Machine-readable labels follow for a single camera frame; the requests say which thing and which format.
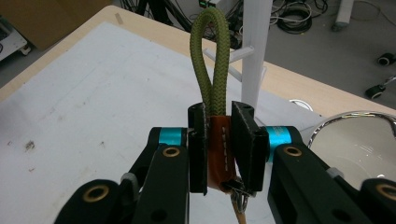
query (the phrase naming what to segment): screw hole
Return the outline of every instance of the screw hole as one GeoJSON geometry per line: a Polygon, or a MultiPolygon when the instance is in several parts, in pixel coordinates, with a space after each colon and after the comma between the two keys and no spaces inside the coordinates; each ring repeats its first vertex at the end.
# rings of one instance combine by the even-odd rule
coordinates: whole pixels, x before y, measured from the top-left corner
{"type": "Polygon", "coordinates": [[[380,184],[376,186],[376,190],[378,190],[378,192],[380,194],[382,194],[382,196],[391,199],[393,201],[396,201],[396,188],[388,185],[388,184],[380,184]]]}
{"type": "Polygon", "coordinates": [[[151,220],[155,222],[161,222],[166,220],[166,217],[168,215],[166,214],[166,211],[162,209],[155,210],[154,212],[151,213],[151,220]]]}
{"type": "Polygon", "coordinates": [[[96,185],[85,191],[82,199],[86,203],[96,203],[104,199],[109,192],[109,188],[106,185],[96,185]]]}
{"type": "Polygon", "coordinates": [[[340,209],[332,210],[332,215],[335,216],[340,221],[350,222],[352,220],[352,218],[350,217],[350,215],[348,213],[346,213],[340,209]]]}
{"type": "Polygon", "coordinates": [[[303,155],[303,152],[297,147],[285,147],[283,151],[290,156],[299,157],[303,155]]]}
{"type": "Polygon", "coordinates": [[[180,150],[176,147],[168,147],[163,151],[165,157],[176,157],[180,154],[180,150]]]}

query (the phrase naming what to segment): green rope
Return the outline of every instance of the green rope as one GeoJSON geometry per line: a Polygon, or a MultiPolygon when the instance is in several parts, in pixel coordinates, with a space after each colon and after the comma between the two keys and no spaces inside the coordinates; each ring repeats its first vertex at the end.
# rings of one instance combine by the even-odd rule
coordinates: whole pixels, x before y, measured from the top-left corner
{"type": "Polygon", "coordinates": [[[230,35],[224,14],[213,7],[200,13],[191,29],[190,52],[192,65],[209,116],[226,115],[226,89],[230,60],[230,35]],[[202,53],[202,36],[206,26],[213,22],[216,30],[216,63],[213,86],[206,71],[202,53]]]}

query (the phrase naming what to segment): black wheel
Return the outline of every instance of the black wheel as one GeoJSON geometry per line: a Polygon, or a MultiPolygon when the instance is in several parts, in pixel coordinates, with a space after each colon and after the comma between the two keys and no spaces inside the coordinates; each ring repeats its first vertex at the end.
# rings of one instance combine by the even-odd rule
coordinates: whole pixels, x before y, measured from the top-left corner
{"type": "Polygon", "coordinates": [[[385,53],[376,60],[382,66],[388,66],[396,62],[396,56],[391,53],[385,53]]]}
{"type": "Polygon", "coordinates": [[[382,95],[382,92],[384,92],[385,89],[386,89],[385,86],[377,85],[377,86],[373,86],[372,88],[368,89],[365,92],[365,94],[370,99],[375,99],[375,98],[380,97],[382,95]]]}

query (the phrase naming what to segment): gray floor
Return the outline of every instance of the gray floor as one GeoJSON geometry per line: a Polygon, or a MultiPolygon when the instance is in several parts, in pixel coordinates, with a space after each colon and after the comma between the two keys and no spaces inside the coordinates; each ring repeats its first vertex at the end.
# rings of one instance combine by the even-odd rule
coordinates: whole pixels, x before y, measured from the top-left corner
{"type": "MultiPolygon", "coordinates": [[[[331,26],[339,1],[328,1],[330,10],[313,20],[313,27],[303,35],[289,35],[271,26],[265,61],[285,67],[301,75],[364,97],[364,91],[396,75],[396,64],[382,67],[375,59],[385,52],[396,52],[396,26],[379,15],[370,21],[352,20],[341,32],[334,33],[331,26]]],[[[190,2],[180,0],[191,15],[190,2]]],[[[382,10],[396,21],[396,2],[383,0],[382,10]]],[[[368,4],[355,3],[353,16],[370,19],[376,9],[368,4]]],[[[0,62],[0,87],[8,83],[45,51],[33,49],[28,56],[16,52],[0,62]]],[[[384,94],[375,102],[396,109],[396,81],[389,84],[384,94]]]]}

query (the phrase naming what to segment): round mirror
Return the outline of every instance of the round mirror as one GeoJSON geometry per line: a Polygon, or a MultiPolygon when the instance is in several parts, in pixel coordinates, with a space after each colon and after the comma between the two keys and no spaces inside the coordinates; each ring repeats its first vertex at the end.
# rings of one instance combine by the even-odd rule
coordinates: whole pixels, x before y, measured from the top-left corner
{"type": "Polygon", "coordinates": [[[326,119],[308,147],[355,189],[367,178],[396,181],[396,118],[391,115],[350,112],[326,119]]]}

